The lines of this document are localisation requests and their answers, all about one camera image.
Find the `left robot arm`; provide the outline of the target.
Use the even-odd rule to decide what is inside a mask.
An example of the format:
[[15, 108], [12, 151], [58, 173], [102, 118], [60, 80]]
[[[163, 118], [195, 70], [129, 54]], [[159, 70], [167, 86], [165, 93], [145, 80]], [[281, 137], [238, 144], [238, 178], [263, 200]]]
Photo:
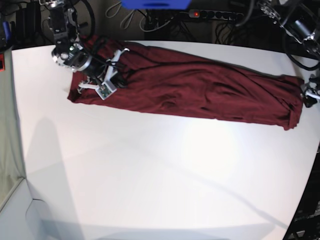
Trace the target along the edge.
[[289, 52], [290, 42], [299, 44], [305, 52], [320, 60], [320, 17], [302, 0], [232, 0], [231, 3], [245, 10], [240, 19], [243, 26], [253, 18], [255, 9], [283, 30], [282, 47], [286, 56], [297, 67], [312, 72], [319, 71], [320, 64], [306, 66]]

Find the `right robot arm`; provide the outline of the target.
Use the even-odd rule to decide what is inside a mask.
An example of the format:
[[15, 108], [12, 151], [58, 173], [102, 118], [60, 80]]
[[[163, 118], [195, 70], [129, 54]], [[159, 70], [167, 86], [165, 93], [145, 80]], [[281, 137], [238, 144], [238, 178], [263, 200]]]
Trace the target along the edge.
[[129, 52], [128, 48], [117, 49], [112, 58], [103, 58], [99, 50], [107, 43], [106, 36], [99, 36], [91, 49], [85, 43], [93, 37], [81, 37], [82, 25], [78, 23], [77, 11], [70, 0], [41, 0], [41, 6], [49, 11], [48, 25], [53, 33], [55, 48], [51, 52], [53, 61], [72, 72], [82, 72], [85, 80], [78, 84], [77, 91], [95, 91], [102, 100], [107, 99], [117, 89], [128, 86], [118, 69], [122, 54]]

